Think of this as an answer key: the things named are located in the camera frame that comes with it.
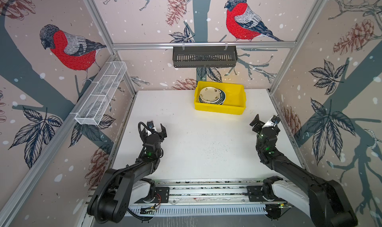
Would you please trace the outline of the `teal rim Hao Shi plate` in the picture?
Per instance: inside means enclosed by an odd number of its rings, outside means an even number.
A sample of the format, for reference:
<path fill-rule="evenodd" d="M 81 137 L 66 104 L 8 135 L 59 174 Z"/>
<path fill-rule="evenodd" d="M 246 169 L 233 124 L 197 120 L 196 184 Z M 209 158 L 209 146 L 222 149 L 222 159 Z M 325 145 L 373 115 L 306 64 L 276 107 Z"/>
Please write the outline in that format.
<path fill-rule="evenodd" d="M 220 89 L 220 99 L 218 104 L 222 105 L 225 102 L 225 99 L 226 99 L 226 94 L 223 90 Z"/>

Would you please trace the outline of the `cream plate with characters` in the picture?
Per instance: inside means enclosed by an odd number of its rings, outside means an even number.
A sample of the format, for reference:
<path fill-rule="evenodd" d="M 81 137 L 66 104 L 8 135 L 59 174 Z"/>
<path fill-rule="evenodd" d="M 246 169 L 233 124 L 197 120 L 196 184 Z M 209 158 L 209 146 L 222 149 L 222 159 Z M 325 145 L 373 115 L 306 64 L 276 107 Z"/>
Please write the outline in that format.
<path fill-rule="evenodd" d="M 216 103 L 220 100 L 221 90 L 214 87 L 205 87 L 200 91 L 199 98 L 204 103 Z"/>

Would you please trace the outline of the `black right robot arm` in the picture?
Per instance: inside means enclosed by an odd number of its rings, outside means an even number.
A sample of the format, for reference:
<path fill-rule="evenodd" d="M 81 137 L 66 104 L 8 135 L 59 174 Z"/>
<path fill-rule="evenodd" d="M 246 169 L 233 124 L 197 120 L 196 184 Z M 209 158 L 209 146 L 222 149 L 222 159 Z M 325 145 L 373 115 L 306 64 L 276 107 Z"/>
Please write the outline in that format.
<path fill-rule="evenodd" d="M 257 134 L 256 151 L 260 162 L 281 174 L 263 181 L 263 197 L 289 202 L 309 216 L 317 227 L 356 227 L 358 219 L 338 182 L 308 172 L 276 148 L 279 122 L 279 116 L 262 122 L 256 115 L 250 123 Z"/>

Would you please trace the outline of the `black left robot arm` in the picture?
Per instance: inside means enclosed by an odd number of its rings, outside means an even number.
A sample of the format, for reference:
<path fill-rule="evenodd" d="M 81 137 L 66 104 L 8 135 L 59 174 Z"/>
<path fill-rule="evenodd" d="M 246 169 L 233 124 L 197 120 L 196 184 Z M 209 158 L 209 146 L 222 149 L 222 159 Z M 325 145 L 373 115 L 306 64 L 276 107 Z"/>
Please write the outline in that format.
<path fill-rule="evenodd" d="M 151 220 L 134 214 L 129 206 L 133 185 L 138 181 L 149 184 L 145 198 L 155 197 L 155 182 L 146 176 L 157 170 L 164 154 L 161 143 L 167 137 L 167 132 L 163 125 L 160 127 L 161 131 L 157 132 L 153 122 L 139 122 L 138 133 L 143 145 L 135 163 L 121 169 L 110 168 L 104 173 L 87 207 L 87 214 L 93 216 L 97 223 L 119 223 L 126 213 L 142 222 Z"/>

